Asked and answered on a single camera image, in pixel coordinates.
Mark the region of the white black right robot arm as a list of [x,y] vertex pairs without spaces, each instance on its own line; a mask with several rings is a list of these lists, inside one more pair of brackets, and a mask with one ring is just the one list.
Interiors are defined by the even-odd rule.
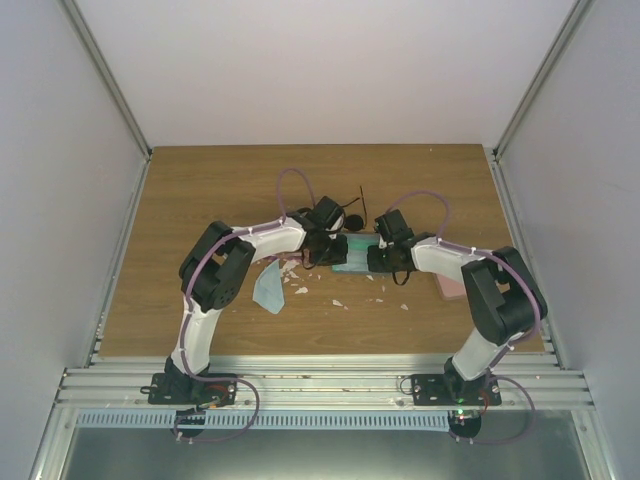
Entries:
[[416,235],[399,210],[378,217],[374,231],[380,240],[367,250],[370,271],[432,273],[464,286],[473,330],[445,363],[442,388],[451,403],[468,403],[502,358],[539,332],[548,307],[536,281],[517,249],[489,251]]

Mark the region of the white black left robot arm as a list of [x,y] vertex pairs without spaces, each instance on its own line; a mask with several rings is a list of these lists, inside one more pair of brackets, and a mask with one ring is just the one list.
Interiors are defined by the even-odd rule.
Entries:
[[240,293],[251,265],[298,252],[314,265],[344,261],[344,218],[344,208],[324,196],[311,208],[287,212],[268,223],[210,224],[179,268],[184,313],[176,347],[165,363],[163,388],[185,404],[201,400],[217,323]]

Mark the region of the light blue cleaning cloth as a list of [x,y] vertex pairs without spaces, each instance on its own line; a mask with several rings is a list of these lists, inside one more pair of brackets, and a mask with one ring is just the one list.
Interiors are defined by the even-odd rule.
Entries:
[[267,312],[277,315],[285,306],[279,262],[273,261],[257,277],[252,300]]

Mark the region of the black sunglasses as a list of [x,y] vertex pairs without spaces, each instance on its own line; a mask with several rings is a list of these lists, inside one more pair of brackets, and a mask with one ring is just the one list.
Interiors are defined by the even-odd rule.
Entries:
[[368,209],[364,189],[359,187],[359,195],[341,205],[343,220],[341,228],[350,233],[363,232],[368,224]]

